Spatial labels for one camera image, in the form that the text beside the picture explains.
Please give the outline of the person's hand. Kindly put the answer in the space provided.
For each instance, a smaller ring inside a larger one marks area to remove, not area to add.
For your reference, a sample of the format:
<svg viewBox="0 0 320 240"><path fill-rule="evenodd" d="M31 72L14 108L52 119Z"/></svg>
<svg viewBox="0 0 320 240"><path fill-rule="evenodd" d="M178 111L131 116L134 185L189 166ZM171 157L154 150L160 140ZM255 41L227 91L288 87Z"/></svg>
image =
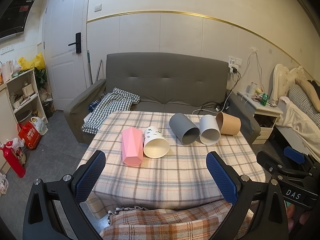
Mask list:
<svg viewBox="0 0 320 240"><path fill-rule="evenodd" d="M286 209L287 213L287 222L289 232L295 227L296 224L304 225L308 220L311 211L302 212L303 209L296 207L294 204L289 204Z"/></svg>

